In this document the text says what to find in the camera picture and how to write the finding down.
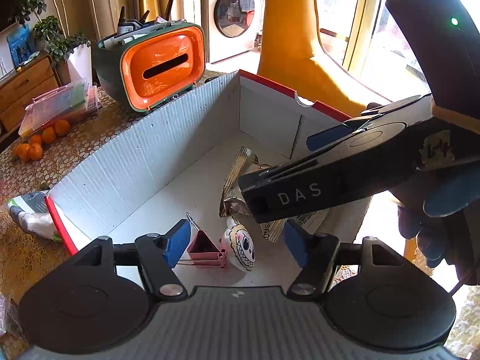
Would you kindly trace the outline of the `blue gloved hand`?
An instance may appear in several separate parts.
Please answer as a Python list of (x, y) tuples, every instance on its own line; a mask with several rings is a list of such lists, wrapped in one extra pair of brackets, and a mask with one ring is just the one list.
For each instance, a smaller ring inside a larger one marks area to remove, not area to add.
[(443, 260), (461, 277), (479, 267), (479, 156), (418, 166), (408, 158), (389, 164), (390, 191), (400, 201), (400, 234), (419, 237), (431, 264)]

